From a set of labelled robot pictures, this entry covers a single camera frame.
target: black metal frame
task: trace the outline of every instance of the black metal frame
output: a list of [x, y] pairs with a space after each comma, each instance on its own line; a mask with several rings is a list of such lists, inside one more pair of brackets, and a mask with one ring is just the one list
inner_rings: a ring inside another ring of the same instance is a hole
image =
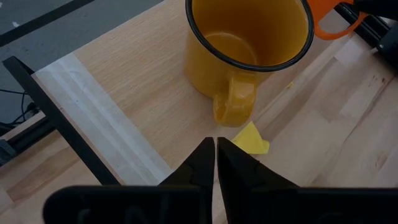
[[[341, 3], [335, 7], [338, 12], [345, 20], [350, 24], [358, 19], [359, 12], [354, 9], [352, 5], [347, 3]], [[381, 39], [390, 31], [390, 27], [377, 16], [368, 16], [359, 25], [355, 32], [362, 37], [371, 47], [376, 47], [380, 43]]]
[[46, 117], [51, 121], [59, 133], [65, 138], [71, 148], [78, 154], [89, 170], [103, 185], [120, 184], [109, 169], [101, 162], [87, 142], [66, 119], [54, 102], [31, 77], [34, 73], [27, 65], [16, 57], [10, 57], [2, 62], [5, 68], [25, 89], [32, 100], [39, 106]]
[[14, 137], [8, 139], [7, 142], [18, 154], [20, 154], [54, 130], [54, 125], [47, 119], [47, 117], [43, 117]]

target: yellow sticky note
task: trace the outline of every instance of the yellow sticky note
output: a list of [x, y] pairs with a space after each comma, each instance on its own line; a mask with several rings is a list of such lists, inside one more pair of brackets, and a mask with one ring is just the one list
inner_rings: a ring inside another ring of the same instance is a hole
[[232, 139], [232, 142], [248, 154], [267, 154], [269, 142], [262, 140], [259, 131], [250, 122], [242, 131]]

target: light wood strip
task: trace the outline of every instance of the light wood strip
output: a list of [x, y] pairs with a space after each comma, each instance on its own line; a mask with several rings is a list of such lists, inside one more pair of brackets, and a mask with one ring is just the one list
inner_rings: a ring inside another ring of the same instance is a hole
[[125, 184], [157, 185], [171, 173], [73, 54], [36, 72], [35, 78]]
[[33, 117], [29, 118], [27, 121], [16, 126], [11, 131], [7, 132], [3, 136], [0, 136], [0, 139], [4, 139], [4, 140], [8, 141], [8, 140], [12, 139], [13, 137], [15, 137], [17, 134], [23, 132], [24, 130], [26, 130], [33, 124], [35, 124], [36, 122], [40, 121], [44, 117], [45, 117], [45, 115], [43, 114], [43, 112], [40, 111], [37, 114], [33, 115]]

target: wooden table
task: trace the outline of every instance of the wooden table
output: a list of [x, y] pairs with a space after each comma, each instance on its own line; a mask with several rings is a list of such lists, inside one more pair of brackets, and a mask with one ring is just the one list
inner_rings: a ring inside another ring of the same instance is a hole
[[[122, 184], [158, 184], [204, 137], [241, 129], [218, 126], [183, 75], [187, 29], [184, 1], [165, 0], [33, 75]], [[271, 149], [256, 159], [301, 186], [397, 187], [397, 95], [359, 37], [315, 38], [259, 87], [251, 120]], [[225, 221], [217, 184], [213, 219]]]
[[1, 223], [43, 223], [43, 205], [52, 193], [71, 185], [99, 184], [54, 131], [0, 167]]

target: yellow mug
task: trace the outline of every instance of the yellow mug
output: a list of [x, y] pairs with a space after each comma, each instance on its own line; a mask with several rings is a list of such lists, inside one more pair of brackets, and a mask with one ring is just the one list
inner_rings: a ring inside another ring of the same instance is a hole
[[185, 74], [214, 99], [217, 123], [250, 117], [257, 87], [307, 53], [314, 35], [306, 0], [186, 0]]

